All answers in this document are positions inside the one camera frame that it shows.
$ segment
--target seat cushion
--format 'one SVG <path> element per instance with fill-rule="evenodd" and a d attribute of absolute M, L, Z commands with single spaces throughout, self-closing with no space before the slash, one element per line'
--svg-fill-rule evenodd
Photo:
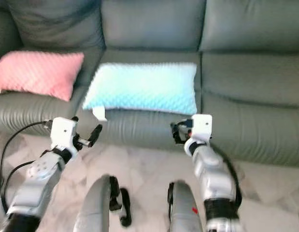
<path fill-rule="evenodd" d="M 299 166 L 299 109 L 239 103 L 202 95 L 213 116 L 212 144 L 233 159 Z"/>
<path fill-rule="evenodd" d="M 8 3 L 6 2 L 6 0 L 0 0 L 0 8 L 9 9 Z"/>
<path fill-rule="evenodd" d="M 299 51 L 299 0 L 207 0 L 201 50 Z"/>
<path fill-rule="evenodd" d="M 7 0 L 25 46 L 104 46 L 100 1 Z"/>
<path fill-rule="evenodd" d="M 0 58 L 21 45 L 22 42 L 11 14 L 0 9 Z"/>
<path fill-rule="evenodd" d="M 299 107 L 299 54 L 208 54 L 202 86 L 235 100 Z"/>
<path fill-rule="evenodd" d="M 92 130 L 102 124 L 103 129 L 99 141 L 117 145 L 133 145 L 145 148 L 182 150 L 176 146 L 170 124 L 178 122 L 187 115 L 171 113 L 107 110 L 107 122 L 99 122 L 91 111 L 79 109 L 78 129 L 81 137 L 86 138 Z"/>
<path fill-rule="evenodd" d="M 41 120 L 75 115 L 87 87 L 74 88 L 70 102 L 50 96 L 31 93 L 9 92 L 0 94 L 0 131 L 15 132 L 22 127 Z M 46 135 L 42 127 L 33 127 L 26 132 Z"/>
<path fill-rule="evenodd" d="M 205 0 L 103 0 L 103 34 L 108 48 L 197 51 Z"/>
<path fill-rule="evenodd" d="M 100 63 L 162 63 L 162 62 L 192 62 L 197 65 L 197 73 L 194 79 L 194 90 L 198 112 L 201 99 L 201 71 L 200 55 L 196 52 L 145 52 L 145 51 L 121 51 L 107 49 Z"/>
<path fill-rule="evenodd" d="M 23 50 L 36 50 L 36 48 L 24 48 Z M 91 48 L 82 52 L 85 58 L 74 84 L 70 102 L 30 93 L 8 92 L 0 94 L 0 131 L 15 132 L 32 122 L 52 119 L 57 116 L 67 118 L 75 116 L 102 55 L 99 48 Z M 42 127 L 35 127 L 28 132 L 48 135 Z"/>

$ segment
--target black cable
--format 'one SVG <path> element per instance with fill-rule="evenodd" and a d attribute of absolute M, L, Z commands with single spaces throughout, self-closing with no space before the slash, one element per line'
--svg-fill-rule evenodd
<path fill-rule="evenodd" d="M 10 138 L 9 140 L 6 142 L 5 146 L 4 146 L 4 149 L 2 151 L 2 155 L 0 157 L 0 201 L 1 201 L 1 204 L 2 204 L 2 208 L 4 210 L 5 213 L 8 212 L 8 205 L 7 205 L 7 202 L 6 202 L 6 199 L 5 199 L 5 196 L 4 196 L 4 193 L 2 192 L 2 187 L 4 185 L 4 181 L 1 182 L 2 180 L 2 166 L 3 166 L 3 159 L 4 159 L 4 155 L 5 155 L 5 152 L 6 152 L 6 149 L 9 145 L 9 143 L 12 141 L 13 138 L 15 138 L 20 132 L 24 131 L 25 129 L 29 128 L 29 127 L 32 127 L 32 126 L 35 126 L 35 125 L 40 125 L 40 124 L 45 124 L 46 121 L 41 121 L 41 122 L 34 122 L 34 123 L 31 123 L 25 127 L 23 127 L 22 129 L 18 130 L 16 133 L 14 133 Z"/>
<path fill-rule="evenodd" d="M 24 166 L 26 166 L 26 165 L 32 164 L 33 162 L 34 162 L 34 160 L 33 160 L 33 161 L 26 162 L 26 163 L 22 163 L 22 164 L 18 165 L 16 168 L 14 168 L 14 169 L 10 172 L 8 178 L 6 179 L 4 188 L 3 188 L 3 199 L 6 199 L 6 192 L 7 192 L 7 190 L 8 190 L 9 182 L 10 182 L 10 179 L 11 179 L 12 175 L 13 175 L 18 169 L 20 169 L 20 168 L 22 168 L 22 167 L 24 167 Z"/>
<path fill-rule="evenodd" d="M 211 146 L 220 156 L 222 156 L 224 163 L 226 163 L 226 165 L 230 171 L 230 174 L 234 179 L 235 187 L 236 187 L 236 199 L 235 199 L 234 204 L 235 204 L 236 209 L 238 210 L 238 208 L 242 204 L 242 191 L 240 188 L 240 182 L 238 180 L 235 168 L 234 168 L 231 160 L 229 159 L 229 157 L 224 152 L 222 152 L 218 147 L 214 146 L 213 144 L 211 144 Z"/>

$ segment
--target pillow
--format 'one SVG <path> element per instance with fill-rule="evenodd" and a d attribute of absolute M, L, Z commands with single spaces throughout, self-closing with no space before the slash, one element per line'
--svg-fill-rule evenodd
<path fill-rule="evenodd" d="M 197 112 L 194 63 L 105 63 L 98 68 L 83 104 L 192 115 Z"/>
<path fill-rule="evenodd" d="M 0 59 L 0 89 L 43 94 L 69 101 L 83 53 L 14 51 Z"/>

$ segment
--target gray leather sofa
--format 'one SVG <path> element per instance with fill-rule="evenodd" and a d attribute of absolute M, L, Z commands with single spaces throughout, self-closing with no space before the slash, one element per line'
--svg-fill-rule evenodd
<path fill-rule="evenodd" d="M 83 51 L 85 60 L 69 103 L 0 95 L 0 131 L 78 115 L 86 136 L 98 122 L 81 103 L 99 63 L 189 61 L 198 65 L 198 112 L 213 115 L 218 149 L 233 159 L 299 166 L 299 0 L 7 1 L 0 0 L 0 56 Z M 169 125 L 187 116 L 110 110 L 106 117 L 104 142 L 182 149 Z"/>

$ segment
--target sofa backrest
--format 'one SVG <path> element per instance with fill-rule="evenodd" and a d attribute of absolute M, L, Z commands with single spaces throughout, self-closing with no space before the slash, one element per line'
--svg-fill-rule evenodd
<path fill-rule="evenodd" d="M 200 50 L 299 51 L 299 0 L 207 0 Z"/>
<path fill-rule="evenodd" d="M 0 0 L 0 8 L 9 9 L 8 3 L 6 2 L 6 0 Z"/>
<path fill-rule="evenodd" d="M 107 47 L 197 51 L 205 0 L 102 0 Z"/>
<path fill-rule="evenodd" d="M 7 0 L 24 45 L 104 46 L 99 0 Z"/>

